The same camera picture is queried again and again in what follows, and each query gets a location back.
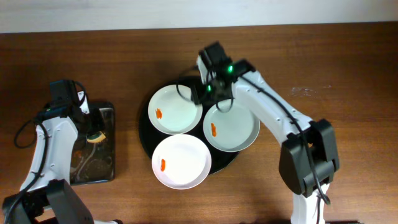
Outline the yellow green sponge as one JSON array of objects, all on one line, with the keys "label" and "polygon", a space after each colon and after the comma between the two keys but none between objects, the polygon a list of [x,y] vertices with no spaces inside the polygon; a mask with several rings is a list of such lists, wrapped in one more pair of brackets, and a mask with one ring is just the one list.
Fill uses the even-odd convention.
[{"label": "yellow green sponge", "polygon": [[94,135],[88,136],[86,138],[86,141],[89,142],[89,143],[92,143],[92,144],[96,144],[96,143],[99,143],[99,142],[101,142],[101,141],[103,141],[105,139],[106,139],[105,134],[100,131],[100,132],[95,133]]}]

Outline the white plate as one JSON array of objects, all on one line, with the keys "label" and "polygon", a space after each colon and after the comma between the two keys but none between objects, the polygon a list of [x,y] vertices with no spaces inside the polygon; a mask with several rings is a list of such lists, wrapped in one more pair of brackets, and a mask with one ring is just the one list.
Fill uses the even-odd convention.
[{"label": "white plate", "polygon": [[162,140],[152,155],[152,171],[171,189],[187,190],[202,183],[212,159],[206,144],[195,136],[177,134]]},{"label": "white plate", "polygon": [[213,105],[203,120],[206,140],[224,152],[239,152],[258,137],[260,120],[245,106],[233,100]]},{"label": "white plate", "polygon": [[167,85],[149,100],[147,113],[151,124],[164,134],[183,134],[192,130],[203,114],[202,105],[188,101],[191,89],[184,85]]}]

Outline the white plate front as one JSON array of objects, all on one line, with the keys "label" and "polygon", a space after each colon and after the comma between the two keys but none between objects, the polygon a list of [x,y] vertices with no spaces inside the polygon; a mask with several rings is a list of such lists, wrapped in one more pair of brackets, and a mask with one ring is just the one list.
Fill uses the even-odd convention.
[{"label": "white plate front", "polygon": [[187,190],[202,183],[212,159],[206,144],[195,136],[177,134],[162,140],[152,155],[152,171],[171,189]]}]

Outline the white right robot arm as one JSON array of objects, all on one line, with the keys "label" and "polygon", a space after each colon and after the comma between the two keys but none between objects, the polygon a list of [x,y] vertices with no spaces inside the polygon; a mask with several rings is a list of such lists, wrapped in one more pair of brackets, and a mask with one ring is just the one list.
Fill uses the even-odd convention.
[{"label": "white right robot arm", "polygon": [[280,145],[279,174],[293,193],[291,223],[324,223],[326,192],[340,168],[335,131],[325,119],[314,121],[276,91],[247,61],[233,62],[222,47],[198,53],[197,69],[206,96],[195,103],[231,98],[243,104],[273,134]]}]

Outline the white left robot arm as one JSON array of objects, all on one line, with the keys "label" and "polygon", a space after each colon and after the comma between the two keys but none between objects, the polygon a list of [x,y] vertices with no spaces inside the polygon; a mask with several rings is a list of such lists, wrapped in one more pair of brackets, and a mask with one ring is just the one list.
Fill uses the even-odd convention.
[{"label": "white left robot arm", "polygon": [[47,223],[96,223],[70,185],[70,165],[78,139],[97,146],[105,140],[98,108],[85,91],[53,91],[53,100],[32,119],[36,140],[29,173],[18,194],[5,198],[5,223],[37,223],[45,208],[55,214]]}]

